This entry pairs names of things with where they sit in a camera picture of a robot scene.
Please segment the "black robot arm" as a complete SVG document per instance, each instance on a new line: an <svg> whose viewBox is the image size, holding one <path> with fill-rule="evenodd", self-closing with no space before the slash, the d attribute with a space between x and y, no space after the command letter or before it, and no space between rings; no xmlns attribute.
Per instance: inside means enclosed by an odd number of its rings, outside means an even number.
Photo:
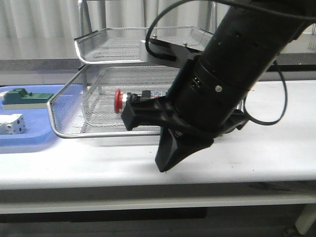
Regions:
<svg viewBox="0 0 316 237"><path fill-rule="evenodd" d="M155 162L168 171L214 139L253 120L246 110L252 86L291 41L316 21L313 0L228 0L229 10L205 50L191 54L167 94L127 102L127 130L160 127Z"/></svg>

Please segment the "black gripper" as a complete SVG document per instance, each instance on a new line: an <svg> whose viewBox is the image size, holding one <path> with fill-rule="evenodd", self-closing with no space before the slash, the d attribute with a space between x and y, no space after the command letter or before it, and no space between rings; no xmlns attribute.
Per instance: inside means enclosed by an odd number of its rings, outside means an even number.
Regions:
<svg viewBox="0 0 316 237"><path fill-rule="evenodd" d="M127 102L121 118L127 130L161 127L155 162L165 172L210 147L212 138L242 129L248 119L236 107L250 88L251 67L241 59L202 55L187 61L166 96Z"/></svg>

